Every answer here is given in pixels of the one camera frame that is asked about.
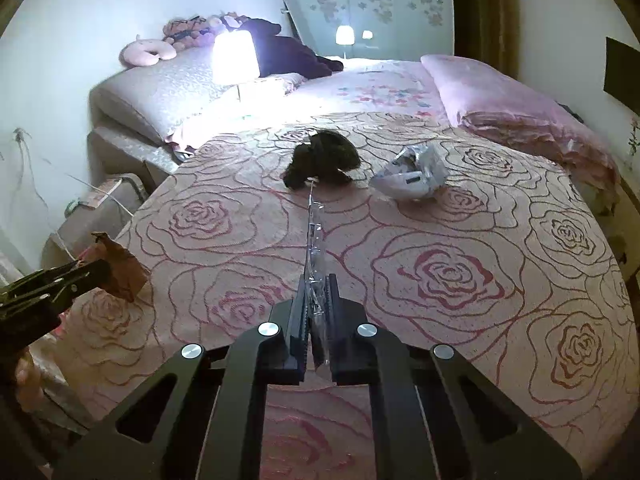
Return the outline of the person's left hand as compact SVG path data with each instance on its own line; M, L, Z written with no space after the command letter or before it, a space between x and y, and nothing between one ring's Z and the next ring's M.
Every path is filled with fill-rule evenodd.
M15 397L22 410L31 413L43 402L41 370L28 349L17 360L14 370Z

